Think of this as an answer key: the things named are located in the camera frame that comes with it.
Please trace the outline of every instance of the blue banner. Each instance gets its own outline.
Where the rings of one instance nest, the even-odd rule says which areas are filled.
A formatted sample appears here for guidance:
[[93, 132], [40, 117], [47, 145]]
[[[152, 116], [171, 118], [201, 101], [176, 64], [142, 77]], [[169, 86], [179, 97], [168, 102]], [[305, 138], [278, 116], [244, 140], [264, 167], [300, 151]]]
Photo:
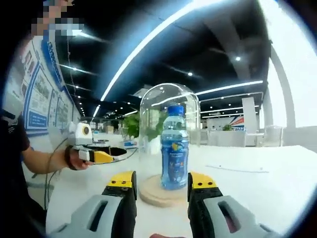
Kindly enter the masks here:
[[28, 121], [29, 126], [33, 127], [47, 127], [47, 117], [42, 116], [40, 114], [34, 113], [34, 112], [29, 112], [29, 121]]

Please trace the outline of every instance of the wooden base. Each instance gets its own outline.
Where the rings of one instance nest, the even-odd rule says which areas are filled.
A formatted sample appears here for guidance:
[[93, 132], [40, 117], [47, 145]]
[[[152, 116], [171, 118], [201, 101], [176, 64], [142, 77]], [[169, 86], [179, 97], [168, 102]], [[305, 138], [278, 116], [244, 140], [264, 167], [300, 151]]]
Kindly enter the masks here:
[[187, 187], [179, 190], [164, 190], [160, 183], [160, 175], [143, 181], [139, 186], [140, 198], [156, 207], [171, 207], [187, 203]]

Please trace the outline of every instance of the wristband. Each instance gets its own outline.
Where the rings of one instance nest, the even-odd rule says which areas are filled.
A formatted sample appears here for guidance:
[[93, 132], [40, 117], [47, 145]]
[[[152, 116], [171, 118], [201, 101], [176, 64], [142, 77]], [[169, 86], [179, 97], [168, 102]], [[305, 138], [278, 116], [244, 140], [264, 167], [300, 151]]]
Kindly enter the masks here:
[[65, 158], [65, 161], [66, 161], [68, 167], [69, 167], [71, 170], [77, 170], [77, 169], [72, 165], [72, 163], [70, 162], [70, 149], [71, 149], [71, 148], [73, 148], [71, 145], [69, 145], [69, 146], [66, 147], [64, 158]]

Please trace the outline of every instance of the white table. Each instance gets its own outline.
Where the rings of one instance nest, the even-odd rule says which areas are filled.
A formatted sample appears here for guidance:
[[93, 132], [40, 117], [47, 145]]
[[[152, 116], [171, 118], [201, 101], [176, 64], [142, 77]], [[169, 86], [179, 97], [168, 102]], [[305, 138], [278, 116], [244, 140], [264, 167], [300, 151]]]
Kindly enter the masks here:
[[[71, 214], [92, 195], [101, 194], [112, 175], [128, 170], [136, 170], [137, 177], [142, 177], [138, 173], [137, 153], [125, 161], [91, 166], [86, 171], [64, 169], [51, 196], [47, 232], [70, 222]], [[316, 170], [317, 154], [301, 146], [201, 146], [191, 147], [189, 154], [189, 171], [211, 176], [224, 195], [231, 195], [250, 209], [259, 222], [281, 234], [299, 218], [309, 201], [316, 187]], [[147, 238], [153, 233], [192, 237], [187, 204], [157, 208], [138, 199], [137, 209], [136, 238]]]

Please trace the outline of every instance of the column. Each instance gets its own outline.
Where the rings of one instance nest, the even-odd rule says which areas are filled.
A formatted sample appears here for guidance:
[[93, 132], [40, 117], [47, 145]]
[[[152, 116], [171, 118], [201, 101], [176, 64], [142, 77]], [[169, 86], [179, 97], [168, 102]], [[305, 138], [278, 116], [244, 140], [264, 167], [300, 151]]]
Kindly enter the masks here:
[[[247, 134], [254, 134], [257, 132], [257, 117], [256, 110], [254, 104], [254, 98], [243, 98], [242, 99], [243, 106], [243, 117], [244, 117], [244, 127], [247, 131]], [[255, 146], [255, 136], [247, 136], [247, 146]]]

